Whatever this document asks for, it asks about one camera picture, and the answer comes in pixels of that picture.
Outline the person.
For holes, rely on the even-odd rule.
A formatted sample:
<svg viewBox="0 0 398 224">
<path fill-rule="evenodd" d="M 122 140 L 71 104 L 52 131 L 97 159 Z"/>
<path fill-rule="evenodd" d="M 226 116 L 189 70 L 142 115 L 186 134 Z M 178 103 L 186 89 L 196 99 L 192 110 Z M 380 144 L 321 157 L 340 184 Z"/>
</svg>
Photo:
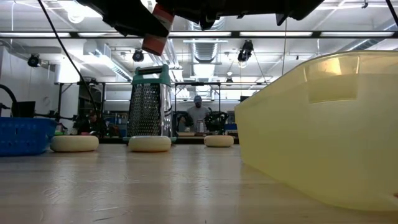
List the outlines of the person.
<svg viewBox="0 0 398 224">
<path fill-rule="evenodd" d="M 190 107 L 187 110 L 187 113 L 193 120 L 193 131 L 196 131 L 196 124 L 198 119 L 205 119 L 207 115 L 209 115 L 210 111 L 208 108 L 202 105 L 202 98 L 200 95 L 197 95 L 193 99 L 194 106 Z"/>
</svg>

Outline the black aluminium table frame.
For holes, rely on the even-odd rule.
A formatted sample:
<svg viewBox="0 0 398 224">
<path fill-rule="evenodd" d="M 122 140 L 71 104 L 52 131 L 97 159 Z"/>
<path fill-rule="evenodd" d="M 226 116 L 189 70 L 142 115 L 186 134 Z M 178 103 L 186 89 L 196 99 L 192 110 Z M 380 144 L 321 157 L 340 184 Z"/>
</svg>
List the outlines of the black aluminium table frame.
<svg viewBox="0 0 398 224">
<path fill-rule="evenodd" d="M 147 138 L 149 140 L 153 139 L 163 139 L 163 137 L 160 136 L 136 136 L 138 138 Z M 234 137 L 234 136 L 229 136 L 233 137 L 234 144 L 239 144 L 239 138 Z M 205 136 L 182 136 L 182 137 L 172 137 L 169 138 L 172 142 L 172 144 L 204 144 L 204 138 Z M 129 144 L 129 141 L 132 138 L 130 137 L 123 137 L 123 138 L 99 138 L 99 143 L 100 144 Z"/>
</svg>

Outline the teal steel box grater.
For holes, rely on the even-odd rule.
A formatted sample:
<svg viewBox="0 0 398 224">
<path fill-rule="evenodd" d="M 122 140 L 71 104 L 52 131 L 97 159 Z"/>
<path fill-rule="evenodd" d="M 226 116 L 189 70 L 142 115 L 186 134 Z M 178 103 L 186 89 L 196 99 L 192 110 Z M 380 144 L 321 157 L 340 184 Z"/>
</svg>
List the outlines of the teal steel box grater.
<svg viewBox="0 0 398 224">
<path fill-rule="evenodd" d="M 127 136 L 173 137 L 169 66 L 137 68 L 131 82 Z"/>
</svg>

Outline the white sprinkled toy donut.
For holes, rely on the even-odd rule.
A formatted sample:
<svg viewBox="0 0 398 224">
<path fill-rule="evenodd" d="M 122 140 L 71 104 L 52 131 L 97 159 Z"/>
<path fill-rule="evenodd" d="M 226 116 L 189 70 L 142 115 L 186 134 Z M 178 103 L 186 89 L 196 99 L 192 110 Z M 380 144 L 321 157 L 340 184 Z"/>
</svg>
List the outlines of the white sprinkled toy donut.
<svg viewBox="0 0 398 224">
<path fill-rule="evenodd" d="M 128 142 L 132 152 L 167 152 L 172 142 L 167 136 L 133 136 Z"/>
</svg>

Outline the orange toy donut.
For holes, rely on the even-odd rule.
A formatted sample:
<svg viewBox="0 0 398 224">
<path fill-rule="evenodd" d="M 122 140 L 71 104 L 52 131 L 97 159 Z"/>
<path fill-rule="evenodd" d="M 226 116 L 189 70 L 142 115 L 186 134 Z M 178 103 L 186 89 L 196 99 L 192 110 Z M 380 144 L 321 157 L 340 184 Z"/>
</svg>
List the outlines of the orange toy donut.
<svg viewBox="0 0 398 224">
<path fill-rule="evenodd" d="M 99 146 L 96 136 L 55 136 L 50 143 L 54 152 L 90 152 Z"/>
<path fill-rule="evenodd" d="M 206 147 L 231 147 L 234 144 L 234 137 L 228 135 L 206 136 L 204 144 Z"/>
</svg>

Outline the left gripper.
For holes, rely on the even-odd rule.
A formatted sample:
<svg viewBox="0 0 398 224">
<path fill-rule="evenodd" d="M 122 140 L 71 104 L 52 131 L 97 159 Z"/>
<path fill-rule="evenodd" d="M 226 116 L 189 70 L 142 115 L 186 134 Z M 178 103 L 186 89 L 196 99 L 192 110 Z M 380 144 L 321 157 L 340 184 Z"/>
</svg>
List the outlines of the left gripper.
<svg viewBox="0 0 398 224">
<path fill-rule="evenodd" d="M 76 120 L 76 115 L 72 117 L 64 117 L 59 114 L 35 114 L 35 101 L 17 101 L 12 103 L 12 116 L 19 118 L 33 118 L 35 116 L 40 116 L 44 118 L 51 118 L 56 120 L 66 119 L 66 120 Z"/>
</svg>

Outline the blue plastic basket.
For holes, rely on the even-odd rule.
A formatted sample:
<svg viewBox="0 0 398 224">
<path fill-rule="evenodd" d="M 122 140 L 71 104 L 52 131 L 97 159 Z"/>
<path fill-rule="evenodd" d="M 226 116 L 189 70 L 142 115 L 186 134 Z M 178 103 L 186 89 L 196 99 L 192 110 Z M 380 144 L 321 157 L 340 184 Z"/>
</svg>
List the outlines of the blue plastic basket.
<svg viewBox="0 0 398 224">
<path fill-rule="evenodd" d="M 48 118 L 0 117 L 0 157 L 44 153 L 56 127 L 57 122 Z"/>
</svg>

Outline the yellow plastic bin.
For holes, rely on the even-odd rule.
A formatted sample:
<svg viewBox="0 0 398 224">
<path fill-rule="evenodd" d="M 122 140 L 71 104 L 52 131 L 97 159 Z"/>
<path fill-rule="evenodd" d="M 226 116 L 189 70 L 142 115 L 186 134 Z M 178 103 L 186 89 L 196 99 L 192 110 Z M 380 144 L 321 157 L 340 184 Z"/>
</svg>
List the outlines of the yellow plastic bin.
<svg viewBox="0 0 398 224">
<path fill-rule="evenodd" d="M 398 211 L 398 51 L 307 60 L 234 112 L 245 164 L 329 205 Z"/>
</svg>

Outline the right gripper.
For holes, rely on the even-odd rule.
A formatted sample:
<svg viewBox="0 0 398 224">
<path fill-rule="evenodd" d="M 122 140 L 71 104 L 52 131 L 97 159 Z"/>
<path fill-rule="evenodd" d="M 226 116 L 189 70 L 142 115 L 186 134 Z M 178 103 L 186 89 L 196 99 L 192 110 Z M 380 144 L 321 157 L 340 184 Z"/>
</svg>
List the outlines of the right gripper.
<svg viewBox="0 0 398 224">
<path fill-rule="evenodd" d="M 144 37 L 147 34 L 167 37 L 169 31 L 141 3 L 141 0 L 76 0 L 79 4 L 96 11 L 103 22 L 123 36 Z M 200 17 L 201 30 L 219 30 L 223 28 L 223 18 L 218 16 L 238 16 L 249 13 L 240 0 L 155 0 L 180 17 Z"/>
</svg>

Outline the neighbour station black frame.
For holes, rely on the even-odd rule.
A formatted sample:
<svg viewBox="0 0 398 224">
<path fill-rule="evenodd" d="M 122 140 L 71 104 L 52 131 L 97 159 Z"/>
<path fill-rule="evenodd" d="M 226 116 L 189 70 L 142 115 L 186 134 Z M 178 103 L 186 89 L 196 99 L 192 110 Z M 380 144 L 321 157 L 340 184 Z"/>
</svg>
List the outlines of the neighbour station black frame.
<svg viewBox="0 0 398 224">
<path fill-rule="evenodd" d="M 174 86 L 174 90 L 175 90 L 175 94 L 174 94 L 174 96 L 175 96 L 175 98 L 174 98 L 174 113 L 176 113 L 177 112 L 177 87 L 179 86 L 179 85 L 182 85 L 182 86 L 187 86 L 187 85 L 189 85 L 189 86 L 205 86 L 205 85 L 208 85 L 208 86 L 217 86 L 218 87 L 218 91 L 216 91 L 217 92 L 217 94 L 218 94 L 218 106 L 219 106 L 219 113 L 221 112 L 221 83 L 220 82 L 176 82 L 176 83 L 172 83 L 172 85 Z"/>
<path fill-rule="evenodd" d="M 103 114 L 106 85 L 103 82 L 55 83 L 57 86 L 56 112 L 67 128 L 74 124 L 70 118 L 88 115 L 95 108 L 99 117 Z"/>
</svg>

